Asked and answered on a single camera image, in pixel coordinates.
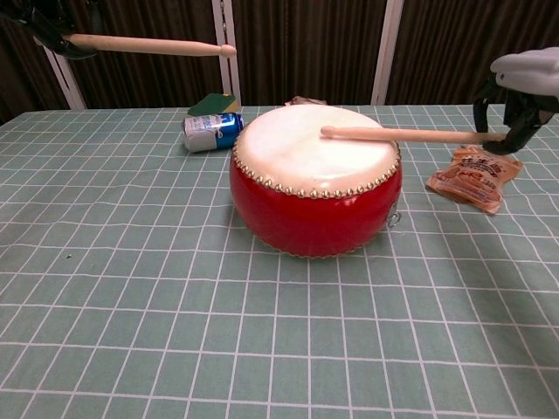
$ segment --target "blue can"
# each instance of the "blue can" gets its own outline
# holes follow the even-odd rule
[[[185,118],[184,146],[191,153],[232,148],[243,126],[243,117],[238,113],[217,113]]]

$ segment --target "curtain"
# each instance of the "curtain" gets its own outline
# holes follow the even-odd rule
[[[386,103],[470,104],[496,58],[558,45],[557,0],[406,0]]]
[[[5,18],[0,18],[0,67],[0,124],[24,112],[68,108],[43,47]]]
[[[92,33],[85,0],[68,2],[76,32]],[[103,35],[215,44],[211,1],[105,0]],[[89,108],[192,106],[223,91],[218,57],[98,52],[70,62]]]
[[[369,104],[386,0],[232,0],[243,105]]]

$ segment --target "white drumhead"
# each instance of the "white drumhead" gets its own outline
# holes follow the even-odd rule
[[[238,164],[266,186],[305,195],[313,190],[346,195],[348,189],[379,184],[395,171],[395,143],[327,138],[321,135],[324,126],[380,127],[366,115],[337,106],[280,107],[243,129],[234,151]]]

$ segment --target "green grid pattern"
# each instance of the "green grid pattern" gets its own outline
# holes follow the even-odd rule
[[[473,129],[469,106],[345,107]],[[425,190],[453,148],[403,144],[400,223],[306,260],[245,228],[230,151],[188,155],[185,114],[0,127],[0,417],[559,417],[557,119],[497,216]]]

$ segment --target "orange snack bag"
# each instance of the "orange snack bag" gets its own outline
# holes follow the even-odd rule
[[[475,146],[458,148],[451,164],[435,172],[427,187],[457,203],[470,203],[496,214],[503,201],[503,185],[514,179],[522,163],[505,155],[494,155]]]

